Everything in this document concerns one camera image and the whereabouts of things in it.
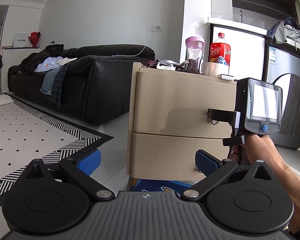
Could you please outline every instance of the blue power button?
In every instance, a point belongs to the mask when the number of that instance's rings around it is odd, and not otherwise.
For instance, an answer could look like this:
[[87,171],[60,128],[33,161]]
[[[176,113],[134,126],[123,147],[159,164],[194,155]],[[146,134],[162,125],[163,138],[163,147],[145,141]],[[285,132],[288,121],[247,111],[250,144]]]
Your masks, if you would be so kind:
[[263,132],[266,132],[268,130],[268,126],[266,124],[264,124],[262,127],[261,127],[261,131]]

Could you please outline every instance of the bottle cap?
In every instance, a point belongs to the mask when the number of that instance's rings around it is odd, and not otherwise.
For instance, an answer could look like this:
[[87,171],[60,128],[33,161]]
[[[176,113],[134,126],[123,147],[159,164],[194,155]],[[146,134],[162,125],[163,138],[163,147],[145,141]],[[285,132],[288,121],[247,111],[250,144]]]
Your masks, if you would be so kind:
[[204,45],[204,38],[200,37],[200,36],[192,36],[192,37],[189,37],[188,39],[186,39],[186,45],[188,43],[190,43],[191,41],[198,41],[198,42],[202,42],[203,45]]

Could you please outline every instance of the plaid shirt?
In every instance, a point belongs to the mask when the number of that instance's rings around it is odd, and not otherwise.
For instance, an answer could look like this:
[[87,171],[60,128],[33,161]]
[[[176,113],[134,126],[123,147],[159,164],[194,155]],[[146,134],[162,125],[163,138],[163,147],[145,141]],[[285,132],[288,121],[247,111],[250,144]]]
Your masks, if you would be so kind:
[[57,107],[60,107],[61,103],[61,87],[63,80],[65,78],[66,72],[68,70],[69,64],[65,64],[58,73],[56,74],[53,84],[52,84],[52,90],[51,95],[49,96],[49,99],[57,104]]

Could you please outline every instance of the rug border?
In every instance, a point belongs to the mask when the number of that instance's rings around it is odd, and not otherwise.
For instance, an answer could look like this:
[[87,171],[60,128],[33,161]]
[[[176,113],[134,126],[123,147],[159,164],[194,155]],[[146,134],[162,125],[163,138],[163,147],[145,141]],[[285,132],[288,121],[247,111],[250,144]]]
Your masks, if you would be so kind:
[[[57,120],[60,120],[60,121],[62,121],[62,122],[65,122],[66,124],[72,125],[72,126],[74,126],[74,127],[76,127],[76,128],[79,128],[79,129],[84,130],[84,131],[86,131],[86,132],[92,133],[92,134],[94,134],[94,135],[100,136],[100,137],[101,137],[100,140],[97,140],[97,141],[95,141],[95,142],[89,144],[89,145],[86,146],[85,148],[83,148],[83,149],[81,149],[81,150],[79,150],[79,151],[77,151],[76,153],[74,153],[74,154],[71,155],[71,157],[73,157],[73,158],[76,160],[76,162],[82,160],[84,157],[86,157],[87,155],[89,155],[89,154],[91,154],[92,152],[94,152],[95,149],[97,149],[97,147],[100,147],[102,144],[104,144],[104,143],[106,143],[107,141],[110,141],[111,139],[114,138],[113,136],[110,136],[110,135],[107,135],[107,134],[104,134],[104,133],[100,133],[100,132],[95,131],[95,130],[93,130],[93,129],[90,129],[90,128],[88,128],[88,127],[84,127],[84,126],[79,125],[79,124],[77,124],[77,123],[71,122],[71,121],[69,121],[69,120],[66,120],[66,119],[64,119],[64,118],[58,117],[58,116],[56,116],[56,115],[54,115],[54,114],[51,114],[51,113],[49,113],[49,112],[46,112],[46,111],[44,111],[44,110],[42,110],[42,109],[39,109],[39,108],[37,108],[37,107],[35,107],[35,106],[32,106],[31,104],[29,104],[29,103],[27,103],[27,102],[25,102],[25,101],[23,101],[23,100],[21,100],[21,99],[15,97],[15,96],[13,96],[13,95],[10,95],[10,94],[8,94],[8,93],[3,93],[3,94],[6,94],[6,95],[10,96],[10,97],[12,97],[12,98],[18,100],[19,102],[21,102],[21,103],[23,103],[23,104],[25,104],[25,105],[27,105],[27,106],[29,106],[29,107],[31,107],[31,108],[33,108],[33,109],[39,111],[39,112],[41,112],[41,113],[44,113],[44,114],[46,114],[46,115],[48,115],[48,116],[51,116],[51,117],[53,117],[53,118],[55,118],[55,119],[57,119]],[[2,205],[2,202],[3,202],[4,198],[6,197],[6,195],[7,195],[8,193],[9,193],[9,191],[4,192],[4,193],[2,193],[2,194],[0,195],[0,206]]]

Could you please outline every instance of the washing machine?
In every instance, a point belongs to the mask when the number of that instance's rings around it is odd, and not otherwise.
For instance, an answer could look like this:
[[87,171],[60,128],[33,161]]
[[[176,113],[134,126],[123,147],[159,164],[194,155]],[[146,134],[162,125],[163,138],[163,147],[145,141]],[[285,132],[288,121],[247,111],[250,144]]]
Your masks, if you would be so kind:
[[283,90],[281,128],[270,137],[274,144],[297,149],[300,146],[300,57],[268,46],[265,60],[263,80]]

